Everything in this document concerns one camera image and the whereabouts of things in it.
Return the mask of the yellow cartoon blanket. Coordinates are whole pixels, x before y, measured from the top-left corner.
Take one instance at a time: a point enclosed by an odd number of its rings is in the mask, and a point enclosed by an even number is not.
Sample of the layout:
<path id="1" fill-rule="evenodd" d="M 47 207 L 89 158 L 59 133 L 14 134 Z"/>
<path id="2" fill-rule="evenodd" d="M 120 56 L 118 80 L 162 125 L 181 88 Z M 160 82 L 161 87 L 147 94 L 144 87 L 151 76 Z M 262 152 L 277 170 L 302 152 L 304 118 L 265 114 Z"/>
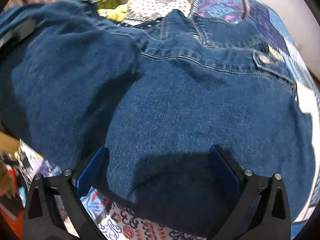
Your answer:
<path id="1" fill-rule="evenodd" d="M 99 16 L 116 22 L 122 22 L 127 16 L 128 5 L 121 4 L 115 9 L 98 9 Z"/>

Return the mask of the scattered papers and books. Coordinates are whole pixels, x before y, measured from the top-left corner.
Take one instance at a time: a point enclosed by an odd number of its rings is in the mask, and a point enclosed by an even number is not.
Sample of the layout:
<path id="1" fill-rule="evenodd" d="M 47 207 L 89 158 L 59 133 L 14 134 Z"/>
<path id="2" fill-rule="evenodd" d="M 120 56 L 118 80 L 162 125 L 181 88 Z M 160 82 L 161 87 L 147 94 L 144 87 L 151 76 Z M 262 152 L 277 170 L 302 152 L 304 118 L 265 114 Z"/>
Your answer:
<path id="1" fill-rule="evenodd" d="M 27 191 L 18 161 L 10 154 L 1 152 L 1 217 L 15 237 L 23 238 L 23 213 Z"/>

